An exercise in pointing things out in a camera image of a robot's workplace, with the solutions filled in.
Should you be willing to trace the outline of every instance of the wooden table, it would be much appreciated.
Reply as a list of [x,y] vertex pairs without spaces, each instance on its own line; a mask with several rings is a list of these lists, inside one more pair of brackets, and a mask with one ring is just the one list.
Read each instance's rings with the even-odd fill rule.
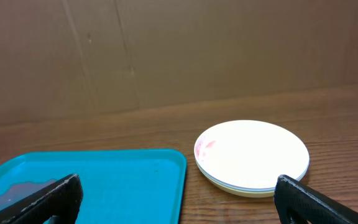
[[182,223],[279,223],[272,198],[223,192],[195,164],[196,138],[235,119],[267,121],[299,136],[311,158],[303,182],[358,212],[358,85],[0,126],[0,164],[32,151],[170,147],[188,160]]

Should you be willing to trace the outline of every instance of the tray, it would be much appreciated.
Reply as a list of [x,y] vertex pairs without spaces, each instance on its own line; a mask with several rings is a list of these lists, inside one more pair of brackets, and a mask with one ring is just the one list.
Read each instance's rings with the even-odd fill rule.
[[[84,191],[76,223],[178,223],[185,172],[173,149],[33,152],[0,166],[0,200],[12,186],[76,173]],[[4,207],[22,198],[4,198]]]

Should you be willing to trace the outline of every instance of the table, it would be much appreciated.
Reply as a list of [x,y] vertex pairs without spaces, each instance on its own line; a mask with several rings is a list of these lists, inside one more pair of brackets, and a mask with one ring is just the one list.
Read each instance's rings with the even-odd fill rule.
[[181,223],[279,223],[273,198],[219,190],[195,164],[196,138],[235,119],[266,121],[295,133],[310,152],[302,182],[358,212],[358,85],[0,126],[0,165],[32,151],[170,147],[188,160]]

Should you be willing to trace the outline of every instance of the stack of plates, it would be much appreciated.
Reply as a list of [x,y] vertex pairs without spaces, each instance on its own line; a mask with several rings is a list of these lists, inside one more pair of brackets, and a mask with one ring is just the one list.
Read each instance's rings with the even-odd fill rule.
[[201,134],[194,152],[209,181],[245,197],[270,197],[280,174],[300,180],[309,166],[309,152],[297,136],[261,121],[217,124]]

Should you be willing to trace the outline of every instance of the brown wall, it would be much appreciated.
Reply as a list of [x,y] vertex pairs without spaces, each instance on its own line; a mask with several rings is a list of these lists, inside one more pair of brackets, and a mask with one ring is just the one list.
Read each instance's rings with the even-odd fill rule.
[[0,124],[358,82],[358,0],[0,0]]

